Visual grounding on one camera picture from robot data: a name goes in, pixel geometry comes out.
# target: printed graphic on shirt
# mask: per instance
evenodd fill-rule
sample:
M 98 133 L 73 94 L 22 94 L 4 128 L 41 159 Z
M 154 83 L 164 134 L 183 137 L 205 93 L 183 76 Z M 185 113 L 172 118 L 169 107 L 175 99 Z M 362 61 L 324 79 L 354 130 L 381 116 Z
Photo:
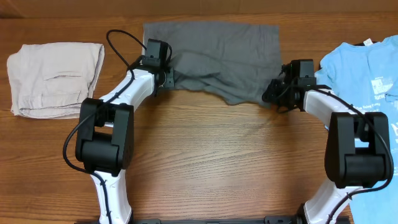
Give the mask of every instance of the printed graphic on shirt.
M 373 92 L 375 95 L 387 92 L 394 84 L 391 78 L 383 78 L 383 77 L 378 77 L 375 80 L 371 80 L 371 82 L 372 82 Z M 380 100 L 381 98 L 384 98 L 384 94 L 383 97 L 381 96 L 374 96 L 374 97 L 376 100 Z
M 380 103 L 372 103 L 370 105 L 354 106 L 356 109 L 364 110 L 366 112 L 378 112 L 380 111 Z

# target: black cable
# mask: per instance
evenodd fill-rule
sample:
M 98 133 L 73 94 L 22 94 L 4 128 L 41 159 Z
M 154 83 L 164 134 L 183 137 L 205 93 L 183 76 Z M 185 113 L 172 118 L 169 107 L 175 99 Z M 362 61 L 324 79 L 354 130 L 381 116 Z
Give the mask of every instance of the black cable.
M 298 79 L 298 78 L 299 78 L 299 77 L 294 77 L 294 78 L 292 79 L 292 81 L 290 82 L 290 85 L 287 86 L 286 89 L 285 89 L 281 94 L 279 94 L 279 96 L 277 96 L 275 99 L 278 100 L 278 99 L 281 98 L 283 95 L 285 95 L 285 93 L 287 93 L 287 90 L 289 90 L 289 89 L 292 88 L 292 87 L 295 87 L 295 85 L 294 85 L 294 80 L 296 80 L 296 79 Z
M 133 38 L 134 40 L 136 40 L 138 42 L 138 44 L 140 44 L 145 50 L 147 50 L 147 47 L 145 47 L 145 45 L 139 41 L 139 39 L 137 39 L 137 37 L 134 37 L 132 34 L 124 31 L 124 30 L 119 30 L 119 29 L 111 29 L 106 33 L 106 40 L 108 41 L 109 46 L 111 46 L 112 50 L 119 56 L 119 58 L 124 62 L 124 64 L 126 64 L 127 67 L 130 67 L 129 63 L 123 58 L 123 56 L 113 47 L 112 42 L 109 39 L 109 35 L 110 33 L 113 32 L 119 32 L 122 34 L 126 34 L 128 36 L 130 36 L 131 38 Z
M 289 64 L 287 64 L 287 65 L 282 65 L 282 68 L 281 68 L 280 73 L 279 73 L 278 76 L 280 76 L 281 74 L 285 73 L 285 72 L 287 71 L 287 68 L 288 68 L 289 66 L 292 67 L 292 64 L 289 63 Z
M 385 189 L 391 182 L 392 177 L 394 175 L 394 161 L 392 160 L 392 155 L 391 155 L 391 151 L 389 150 L 389 147 L 387 145 L 387 143 L 385 142 L 385 140 L 382 138 L 382 136 L 375 130 L 372 122 L 364 115 L 362 114 L 359 110 L 357 110 L 353 105 L 350 105 L 349 103 L 345 102 L 344 100 L 342 100 L 340 97 L 331 94 L 330 92 L 326 92 L 323 90 L 314 90 L 317 91 L 319 93 L 323 93 L 325 95 L 328 95 L 334 99 L 336 99 L 337 101 L 339 101 L 340 103 L 342 103 L 343 105 L 345 105 L 348 109 L 350 109 L 351 111 L 354 111 L 355 113 L 357 113 L 362 119 L 364 119 L 364 121 L 366 122 L 366 124 L 368 124 L 369 128 L 373 130 L 373 132 L 375 133 L 375 135 L 377 136 L 377 138 L 380 140 L 380 142 L 382 143 L 382 145 L 384 146 L 384 149 L 387 152 L 387 156 L 388 156 L 388 161 L 390 163 L 390 176 L 387 178 L 387 181 L 381 185 L 380 187 L 375 187 L 372 189 L 364 189 L 364 190 L 357 190 L 355 192 L 351 192 L 348 193 L 343 199 L 340 200 L 340 202 L 334 207 L 334 209 L 331 211 L 331 213 L 329 214 L 328 220 L 326 221 L 326 224 L 330 224 L 331 220 L 333 219 L 333 216 L 335 215 L 335 213 L 337 212 L 337 210 L 348 200 L 352 200 L 352 196 L 356 195 L 356 194 L 363 194 L 363 193 L 367 193 L 367 192 L 376 192 L 382 189 Z
M 170 61 L 172 59 L 172 54 L 173 54 L 172 46 L 170 46 L 170 44 L 167 44 L 167 45 L 169 46 L 170 54 L 169 54 L 169 57 L 166 60 L 166 66 L 170 63 Z
M 105 101 L 101 106 L 99 106 L 96 111 L 90 115 L 88 115 L 85 119 L 83 119 L 80 123 L 78 123 L 75 128 L 72 129 L 72 131 L 69 133 L 68 137 L 66 138 L 65 142 L 63 143 L 63 151 L 62 151 L 62 155 L 63 155 L 63 160 L 65 160 L 65 162 L 68 164 L 68 166 L 70 166 L 72 169 L 75 169 L 79 172 L 83 172 L 85 174 L 91 174 L 93 176 L 95 176 L 96 178 L 98 178 L 98 180 L 100 181 L 100 185 L 103 188 L 104 191 L 104 199 L 105 199 L 105 208 L 106 208 L 106 216 L 108 217 L 109 220 L 109 224 L 112 224 L 112 219 L 111 219 L 111 212 L 109 210 L 109 203 L 108 203 L 108 193 L 106 191 L 106 186 L 105 186 L 105 181 L 102 179 L 102 177 L 98 174 L 96 174 L 95 172 L 88 172 L 85 169 L 82 169 L 80 167 L 77 167 L 75 165 L 73 165 L 67 156 L 67 149 L 68 149 L 68 144 L 69 141 L 71 140 L 71 138 L 73 137 L 73 135 L 79 130 L 79 128 L 85 123 L 87 122 L 92 116 L 94 116 L 100 109 L 104 108 L 106 105 L 110 104 L 112 101 L 114 101 L 116 98 L 118 98 L 120 96 L 120 94 L 122 94 L 133 82 L 134 80 L 134 72 L 133 70 L 139 65 L 139 62 L 142 59 L 142 55 L 140 57 L 138 57 L 136 59 L 136 61 L 132 64 L 129 65 L 128 62 L 123 58 L 123 56 L 113 47 L 112 42 L 109 39 L 109 34 L 112 32 L 121 32 L 123 34 L 127 34 L 130 37 L 132 37 L 134 40 L 136 40 L 139 44 L 141 44 L 141 46 L 146 49 L 146 47 L 144 46 L 144 44 L 141 43 L 141 41 L 139 41 L 136 37 L 134 37 L 132 34 L 129 34 L 128 32 L 124 31 L 124 30 L 109 30 L 106 33 L 106 40 L 108 41 L 108 44 L 111 46 L 111 48 L 114 50 L 114 52 L 119 56 L 119 58 L 127 65 L 128 69 L 131 72 L 131 79 L 129 80 L 129 82 L 123 87 L 121 88 L 117 93 L 115 93 L 112 98 L 110 98 L 109 100 Z

